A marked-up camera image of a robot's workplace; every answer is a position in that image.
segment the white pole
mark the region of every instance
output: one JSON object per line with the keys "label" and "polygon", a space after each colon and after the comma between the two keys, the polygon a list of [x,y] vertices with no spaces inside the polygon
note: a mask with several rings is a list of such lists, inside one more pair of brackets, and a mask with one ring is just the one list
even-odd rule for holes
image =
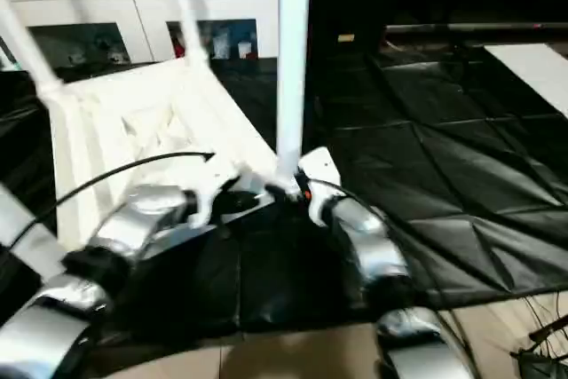
{"label": "white pole", "polygon": [[8,0],[0,0],[0,35],[15,57],[32,75],[38,95],[41,96],[42,93],[61,86],[60,80],[51,71],[32,35],[20,22]]}
{"label": "white pole", "polygon": [[278,172],[296,173],[302,152],[309,0],[280,0],[278,58]]}
{"label": "white pole", "polygon": [[201,47],[201,39],[199,37],[199,29],[197,21],[193,13],[191,0],[176,0],[177,7],[181,17],[181,32],[185,41],[185,59],[188,64],[192,61],[202,62],[207,60],[208,55]]}
{"label": "white pole", "polygon": [[[0,243],[10,247],[20,231],[34,216],[8,190],[0,185]],[[24,264],[41,275],[43,281],[64,272],[61,260],[67,251],[43,224],[29,230],[12,252]]]}

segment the floor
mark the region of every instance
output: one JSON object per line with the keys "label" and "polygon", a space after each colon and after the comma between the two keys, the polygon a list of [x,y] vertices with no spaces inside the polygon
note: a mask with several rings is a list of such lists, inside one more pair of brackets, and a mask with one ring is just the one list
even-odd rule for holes
{"label": "floor", "polygon": [[[562,294],[558,303],[558,311],[566,312],[568,293]],[[470,307],[457,313],[484,379],[513,379],[518,377],[517,366],[509,352],[527,346],[527,335],[539,328],[538,321],[548,324],[556,319],[556,294]],[[553,336],[549,342],[558,355],[568,350],[563,337]],[[110,378],[376,379],[377,357],[371,326],[358,325],[252,337],[234,346],[159,359]]]}

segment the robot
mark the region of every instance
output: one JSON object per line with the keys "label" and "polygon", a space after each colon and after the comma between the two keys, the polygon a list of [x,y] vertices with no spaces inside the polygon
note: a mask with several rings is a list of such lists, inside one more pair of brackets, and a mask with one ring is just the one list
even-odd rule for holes
{"label": "robot", "polygon": [[[216,200],[231,195],[234,178],[226,178],[217,180],[215,198],[176,186],[132,189],[87,245],[67,254],[63,259],[65,271],[47,281],[0,329],[0,378],[78,377],[115,299],[156,235],[180,224],[205,225],[212,217],[223,217],[226,212],[219,211]],[[376,304],[377,291],[388,292],[410,282],[405,259],[388,238],[387,218],[337,189],[339,173],[326,148],[301,159],[296,182],[300,191],[292,195],[293,201],[305,206],[314,224],[330,229],[341,242],[341,250],[352,253],[354,266],[346,274],[364,288],[366,283],[373,283],[364,292],[369,305]],[[273,183],[265,188],[272,194],[283,190]],[[230,217],[251,211],[250,206],[242,212],[237,206],[224,209],[231,212]],[[402,304],[397,302],[397,308],[376,320],[380,377],[474,377],[462,361],[456,342],[442,334],[436,314],[413,306],[411,297],[407,300],[408,306],[401,309]]]}

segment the cabinet door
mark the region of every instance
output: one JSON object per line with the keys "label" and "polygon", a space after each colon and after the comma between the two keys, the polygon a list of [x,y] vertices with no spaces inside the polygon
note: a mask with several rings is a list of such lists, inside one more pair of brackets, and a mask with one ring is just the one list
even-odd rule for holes
{"label": "cabinet door", "polygon": [[[134,0],[39,0],[12,6],[52,67],[153,61]],[[8,35],[4,41],[18,51]]]}
{"label": "cabinet door", "polygon": [[[226,58],[227,54],[230,58],[278,57],[278,0],[192,1],[201,43],[212,58]],[[164,61],[179,56],[184,42],[179,40],[176,0],[135,2],[154,59]]]}
{"label": "cabinet door", "polygon": [[4,43],[2,37],[0,37],[0,70],[13,70],[16,67],[16,59],[12,55],[12,52]]}

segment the glass cabinet door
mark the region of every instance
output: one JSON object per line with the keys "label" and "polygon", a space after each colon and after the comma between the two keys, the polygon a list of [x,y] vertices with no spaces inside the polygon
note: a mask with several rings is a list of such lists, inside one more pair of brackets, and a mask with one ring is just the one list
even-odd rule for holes
{"label": "glass cabinet door", "polygon": [[29,28],[53,68],[83,64],[130,64],[116,23]]}
{"label": "glass cabinet door", "polygon": [[[211,59],[257,59],[255,20],[198,21],[201,45]],[[176,58],[185,54],[179,22],[169,21],[168,31]]]}
{"label": "glass cabinet door", "polygon": [[5,71],[18,68],[16,59],[8,49],[8,46],[6,46],[6,43],[4,43],[4,40],[2,40],[2,37],[0,37],[0,70]]}

